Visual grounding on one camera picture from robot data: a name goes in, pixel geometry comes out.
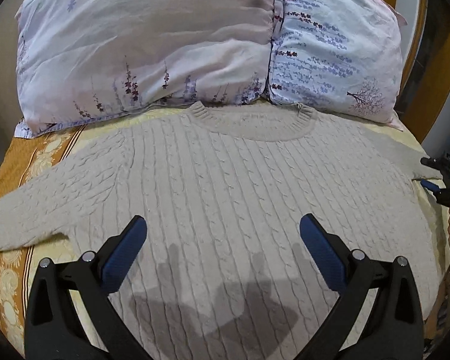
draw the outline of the bed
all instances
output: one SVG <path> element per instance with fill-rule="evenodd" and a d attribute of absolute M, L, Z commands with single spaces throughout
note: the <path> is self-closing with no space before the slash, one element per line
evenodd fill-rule
<path fill-rule="evenodd" d="M 152 109 L 141 115 L 126 116 L 94 125 L 72 127 L 47 133 L 34 139 L 14 138 L 0 167 L 0 197 L 56 165 L 70 154 L 87 150 L 87 145 L 104 133 L 182 111 L 179 108 Z M 420 144 L 404 126 L 401 126 L 403 131 L 400 131 L 362 119 L 356 119 L 356 121 L 365 128 L 387 135 L 425 155 Z M 416 181 L 414 188 L 421 210 L 427 218 L 430 229 L 433 230 L 432 241 L 437 267 L 442 273 L 445 273 L 450 262 L 450 250 L 446 240 L 447 211 L 435 204 L 433 198 Z M 38 262 L 43 257 L 51 257 L 57 263 L 70 261 L 77 256 L 75 256 L 70 242 L 64 237 L 55 237 L 34 247 L 0 253 L 0 329 L 21 354 L 24 352 L 23 329 L 28 294 Z M 91 325 L 87 321 L 80 300 L 75 298 L 74 301 L 85 330 L 90 332 Z"/>

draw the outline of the silver screw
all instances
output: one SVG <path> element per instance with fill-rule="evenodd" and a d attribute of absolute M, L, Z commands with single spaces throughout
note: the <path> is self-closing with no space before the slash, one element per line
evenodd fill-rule
<path fill-rule="evenodd" d="M 48 257 L 45 257 L 44 259 L 41 259 L 38 265 L 40 265 L 42 268 L 47 268 L 52 260 L 50 260 Z"/>
<path fill-rule="evenodd" d="M 88 263 L 92 261 L 95 258 L 95 252 L 94 251 L 86 251 L 84 254 L 82 254 L 82 260 L 87 261 Z"/>
<path fill-rule="evenodd" d="M 361 251 L 360 249 L 355 249 L 352 252 L 352 256 L 354 259 L 362 261 L 365 258 L 365 253 Z"/>
<path fill-rule="evenodd" d="M 397 257 L 397 263 L 400 266 L 407 266 L 408 260 L 404 256 Z"/>

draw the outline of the sweater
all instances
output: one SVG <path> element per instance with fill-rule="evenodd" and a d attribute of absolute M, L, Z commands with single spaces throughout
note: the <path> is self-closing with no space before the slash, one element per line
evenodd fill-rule
<path fill-rule="evenodd" d="M 432 307 L 440 274 L 411 180 L 436 174 L 420 156 L 306 106 L 198 102 L 1 198 L 0 250 L 63 233 L 96 251 L 142 215 L 148 239 L 110 299 L 154 359 L 291 359 L 337 299 L 300 239 L 308 212 L 370 258 L 406 256 Z"/>

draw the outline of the pillow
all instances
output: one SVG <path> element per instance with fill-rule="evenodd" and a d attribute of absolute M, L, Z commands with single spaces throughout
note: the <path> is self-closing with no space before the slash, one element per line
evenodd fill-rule
<path fill-rule="evenodd" d="M 161 104 L 265 88 L 274 0 L 25 0 L 17 86 L 30 138 Z"/>
<path fill-rule="evenodd" d="M 382 0 L 283 0 L 268 90 L 380 123 L 392 120 L 402 76 L 400 31 Z"/>

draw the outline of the blue gripper pad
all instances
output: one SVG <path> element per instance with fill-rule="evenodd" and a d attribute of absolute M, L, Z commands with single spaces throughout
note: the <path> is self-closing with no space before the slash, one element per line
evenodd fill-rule
<path fill-rule="evenodd" d="M 428 180 L 420 180 L 420 185 L 423 188 L 426 188 L 426 189 L 428 189 L 429 191 L 432 191 L 432 192 L 440 191 L 440 187 L 437 184 L 431 183 Z"/>
<path fill-rule="evenodd" d="M 142 217 L 130 223 L 121 242 L 102 268 L 101 288 L 106 294 L 117 292 L 127 276 L 135 257 L 147 239 L 147 223 Z"/>
<path fill-rule="evenodd" d="M 325 283 L 332 291 L 342 294 L 347 288 L 346 269 L 325 238 L 325 230 L 317 222 L 317 226 L 307 214 L 300 220 L 300 237 L 318 266 Z"/>

